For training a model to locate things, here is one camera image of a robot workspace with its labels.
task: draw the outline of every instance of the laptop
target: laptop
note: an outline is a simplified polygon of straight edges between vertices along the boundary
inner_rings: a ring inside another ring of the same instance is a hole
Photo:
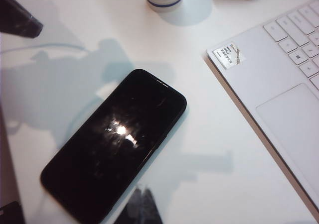
[[[318,212],[319,0],[207,53]]]

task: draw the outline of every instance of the white desk surface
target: white desk surface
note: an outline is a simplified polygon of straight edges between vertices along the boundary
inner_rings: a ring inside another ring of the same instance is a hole
[[[44,24],[36,39],[1,37],[1,102],[27,223],[76,222],[40,172],[135,68],[188,107],[104,222],[139,185],[166,224],[316,223],[203,60],[207,48],[309,0],[184,0],[171,13],[145,0],[18,1]]]

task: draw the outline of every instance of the laptop keyboard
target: laptop keyboard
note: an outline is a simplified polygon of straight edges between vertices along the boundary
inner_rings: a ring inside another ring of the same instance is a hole
[[[264,25],[264,29],[319,89],[319,0]]]

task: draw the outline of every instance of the white keyboard key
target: white keyboard key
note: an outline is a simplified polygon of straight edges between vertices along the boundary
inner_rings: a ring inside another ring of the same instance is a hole
[[[287,37],[285,31],[274,21],[272,23],[264,25],[264,28],[275,41],[280,41]]]
[[[309,4],[309,6],[317,13],[319,14],[319,1],[314,1]]]
[[[307,44],[308,38],[293,24],[286,16],[277,19],[279,25],[288,33],[288,35],[299,45]]]
[[[302,52],[302,50],[294,51],[293,53],[289,54],[289,56],[295,62],[296,65],[299,65],[304,61],[308,60],[307,56],[304,52]]]
[[[319,72],[318,67],[312,61],[302,64],[299,68],[307,77],[313,76],[315,73]]]
[[[294,11],[289,13],[288,17],[305,35],[309,35],[315,31],[314,27],[303,16],[301,16],[299,12]]]
[[[315,76],[310,79],[311,82],[316,86],[316,88],[319,90],[319,76]]]
[[[279,42],[279,45],[286,53],[289,53],[298,48],[298,46],[290,38]]]
[[[303,51],[310,57],[314,57],[319,54],[318,48],[316,48],[312,43],[303,47]]]
[[[314,32],[309,36],[309,39],[316,45],[319,46],[319,32]]]
[[[313,58],[313,62],[314,62],[317,66],[319,66],[319,56]]]
[[[299,9],[299,12],[315,27],[319,26],[319,16],[308,6]]]

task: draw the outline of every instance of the glass surface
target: glass surface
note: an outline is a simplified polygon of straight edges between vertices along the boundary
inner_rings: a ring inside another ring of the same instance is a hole
[[[185,107],[180,93],[134,70],[46,166],[42,183],[81,222],[100,221]]]

